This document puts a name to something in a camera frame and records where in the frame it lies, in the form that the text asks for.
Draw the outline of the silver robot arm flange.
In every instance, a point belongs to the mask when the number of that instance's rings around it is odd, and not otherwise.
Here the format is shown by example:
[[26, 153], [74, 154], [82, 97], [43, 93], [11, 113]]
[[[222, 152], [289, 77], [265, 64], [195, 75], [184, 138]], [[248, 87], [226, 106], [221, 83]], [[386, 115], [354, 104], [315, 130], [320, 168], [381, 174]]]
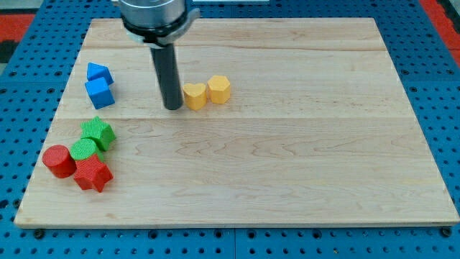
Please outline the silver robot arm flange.
[[165, 48], [181, 38], [201, 17], [185, 0], [113, 0], [119, 7], [126, 34], [153, 49]]

